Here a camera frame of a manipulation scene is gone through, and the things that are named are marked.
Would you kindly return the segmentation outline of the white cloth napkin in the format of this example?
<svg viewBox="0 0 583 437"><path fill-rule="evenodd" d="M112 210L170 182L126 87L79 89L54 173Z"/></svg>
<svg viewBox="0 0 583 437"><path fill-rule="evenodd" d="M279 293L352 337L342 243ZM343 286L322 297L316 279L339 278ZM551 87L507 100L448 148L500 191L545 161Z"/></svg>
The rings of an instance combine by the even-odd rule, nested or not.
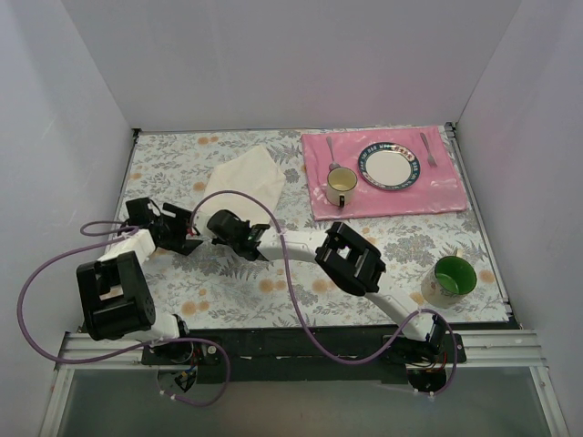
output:
<svg viewBox="0 0 583 437"><path fill-rule="evenodd" d="M256 146L243 155L213 170L203 197L222 190L235 190L259 200L274 212L285 184L281 168L273 161L265 146ZM222 194L207 200L197 211L195 226L204 236L210 237L207 228L210 217L219 210L233 212L251 225L269 224L270 216L253 201L238 195Z"/></svg>

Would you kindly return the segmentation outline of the silver spoon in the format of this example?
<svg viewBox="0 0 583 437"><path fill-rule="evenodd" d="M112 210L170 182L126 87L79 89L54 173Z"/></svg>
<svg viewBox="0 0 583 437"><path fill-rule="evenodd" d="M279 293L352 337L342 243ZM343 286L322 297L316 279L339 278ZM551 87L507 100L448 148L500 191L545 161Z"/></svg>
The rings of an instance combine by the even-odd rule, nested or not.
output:
<svg viewBox="0 0 583 437"><path fill-rule="evenodd" d="M329 148L329 152L330 152L331 160L332 160L332 162L329 165L329 170L330 171L333 171L336 168L339 168L340 167L340 164L337 162L337 160L335 158L334 150L333 150L333 142L332 142L332 138L330 136L328 136L326 138L326 144L327 144L327 146Z"/></svg>

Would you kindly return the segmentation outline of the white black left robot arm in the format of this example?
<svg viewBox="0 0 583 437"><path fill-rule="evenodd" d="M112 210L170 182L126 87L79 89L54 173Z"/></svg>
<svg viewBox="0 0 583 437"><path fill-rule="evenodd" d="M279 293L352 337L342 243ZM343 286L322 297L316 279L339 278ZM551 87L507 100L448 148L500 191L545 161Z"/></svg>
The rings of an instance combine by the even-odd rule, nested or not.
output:
<svg viewBox="0 0 583 437"><path fill-rule="evenodd" d="M176 364L187 362L194 343L185 321L156 308L142 266L157 249L188 256L201 241L190 212L150 198L126 202L128 218L119 224L120 241L98 260L77 268L85 324L93 340L162 342L162 352Z"/></svg>

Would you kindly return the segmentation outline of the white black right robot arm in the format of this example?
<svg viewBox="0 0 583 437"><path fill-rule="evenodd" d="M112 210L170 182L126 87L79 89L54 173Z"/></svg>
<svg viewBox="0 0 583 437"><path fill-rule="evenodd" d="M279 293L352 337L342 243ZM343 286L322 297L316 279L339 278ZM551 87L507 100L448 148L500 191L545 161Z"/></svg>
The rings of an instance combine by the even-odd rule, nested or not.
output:
<svg viewBox="0 0 583 437"><path fill-rule="evenodd" d="M288 259L318 265L340 290L367 298L395 323L414 314L403 335L412 341L419 360L436 360L445 351L444 323L422 312L409 293L394 285L381 251L350 226L334 222L325 231L278 231L222 209L206 228L214 244L226 245L248 261Z"/></svg>

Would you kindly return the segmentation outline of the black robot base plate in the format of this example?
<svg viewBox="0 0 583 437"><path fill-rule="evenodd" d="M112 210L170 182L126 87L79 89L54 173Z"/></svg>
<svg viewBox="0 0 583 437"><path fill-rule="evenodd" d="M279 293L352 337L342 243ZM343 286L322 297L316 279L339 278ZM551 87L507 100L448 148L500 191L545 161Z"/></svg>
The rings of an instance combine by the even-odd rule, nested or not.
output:
<svg viewBox="0 0 583 437"><path fill-rule="evenodd" d="M365 358L387 342L395 326L313 328L334 355ZM380 381L406 384L405 366L425 358L428 349L398 337L380 358L363 365L342 365L319 351L300 328L192 330L192 338L218 343L231 363L230 380L247 381Z"/></svg>

